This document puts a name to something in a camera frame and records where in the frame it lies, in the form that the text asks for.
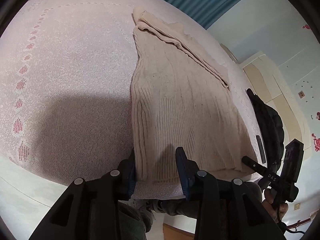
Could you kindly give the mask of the person's right hand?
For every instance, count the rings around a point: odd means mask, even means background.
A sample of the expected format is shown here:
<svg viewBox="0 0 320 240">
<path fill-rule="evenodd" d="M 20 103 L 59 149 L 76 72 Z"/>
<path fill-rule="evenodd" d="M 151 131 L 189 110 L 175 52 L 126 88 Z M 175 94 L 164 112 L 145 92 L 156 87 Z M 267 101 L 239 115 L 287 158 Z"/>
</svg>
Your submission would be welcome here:
<svg viewBox="0 0 320 240">
<path fill-rule="evenodd" d="M 287 203 L 280 204 L 279 209 L 275 210 L 272 207 L 274 201 L 274 197 L 271 193 L 270 189 L 264 190 L 264 200 L 262 201 L 263 207 L 267 210 L 268 214 L 272 217 L 272 219 L 278 223 L 279 219 L 282 220 L 282 218 L 287 213 L 289 206 Z"/>
</svg>

